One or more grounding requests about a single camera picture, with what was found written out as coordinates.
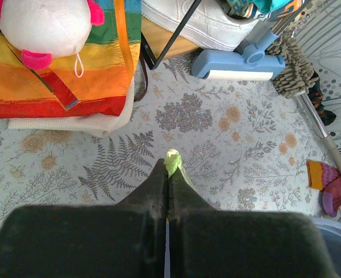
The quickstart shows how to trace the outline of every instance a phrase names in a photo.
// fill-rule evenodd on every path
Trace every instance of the light blue lint roller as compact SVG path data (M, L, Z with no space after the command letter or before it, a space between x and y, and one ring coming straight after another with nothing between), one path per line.
M303 10L301 8L279 20L257 43L248 45L242 54L212 49L203 50L194 61L191 74L204 79L245 81L265 81L275 78L285 68L284 58L265 55L264 51Z

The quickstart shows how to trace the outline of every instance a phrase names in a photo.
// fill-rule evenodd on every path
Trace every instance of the flower pattern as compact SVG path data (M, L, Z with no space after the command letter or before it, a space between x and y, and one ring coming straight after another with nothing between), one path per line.
M321 215L306 161L331 160L297 103L270 82L197 79L175 64L150 72L151 93L107 138L11 130L0 120L0 227L26 204L115 204L170 148L218 209Z

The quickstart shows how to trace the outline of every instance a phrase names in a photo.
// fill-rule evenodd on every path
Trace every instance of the black plastic part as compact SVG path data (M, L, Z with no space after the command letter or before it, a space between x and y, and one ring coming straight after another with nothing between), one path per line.
M18 208L0 231L0 277L159 277L145 260L149 219L107 206Z
M320 231L294 213L217 211L160 159L116 206L26 206L0 231L0 278L336 278Z
M0 231L0 277L164 276L167 173L160 159L116 206L27 206Z
M178 241L177 277L338 277L320 231L301 214L188 211Z
M155 55L154 55L153 51L151 50L151 47L148 44L145 36L143 35L143 33L141 33L141 52L142 52L143 58L145 59L146 64L147 64L149 69L154 70L160 65L161 61L164 59L168 50L171 48L171 46L175 42L176 38L179 36L183 27L187 24L188 20L193 15L196 8L199 6L200 2L201 2L201 0L194 0L194 2L191 4L189 10L184 15L180 24L175 29L174 33L172 34L171 38L169 39L169 41L165 45L163 51L160 53L158 58L155 57Z

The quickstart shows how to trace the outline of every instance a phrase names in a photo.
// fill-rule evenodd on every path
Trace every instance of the white plush toy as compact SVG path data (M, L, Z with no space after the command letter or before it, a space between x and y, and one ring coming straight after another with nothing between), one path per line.
M33 70L47 68L54 57L76 54L80 60L92 25L103 23L94 0L0 0L0 29Z

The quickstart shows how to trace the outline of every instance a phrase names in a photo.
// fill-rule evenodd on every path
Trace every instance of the metal pole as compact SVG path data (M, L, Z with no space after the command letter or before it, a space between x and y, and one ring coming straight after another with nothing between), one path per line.
M330 156L332 157L336 167L338 168L341 174L341 154L338 151L337 145L334 143L332 136L327 131L327 128L322 123L317 111L314 108L310 98L306 93L303 93L298 96L299 101L302 103L304 110L306 110L310 120L313 123L314 128L318 131L318 135L321 138L322 143L327 148Z
M175 30L175 32L173 33L173 35L171 36L171 38L169 39L168 43L166 44L166 46L164 47L163 51L161 52L160 56L158 57L157 62L155 63L154 68L157 68L159 66L159 64L161 63L161 61L163 60L163 58L165 57L166 53L168 52L168 50L171 48L172 44L175 42L176 38L178 37L178 35L181 33L183 27L187 24L188 20L190 19L190 17L193 15L194 11L196 10L196 8L199 6L201 0L195 0L189 10L187 11L187 13L184 15L183 19L181 20L180 24L177 26L177 29Z

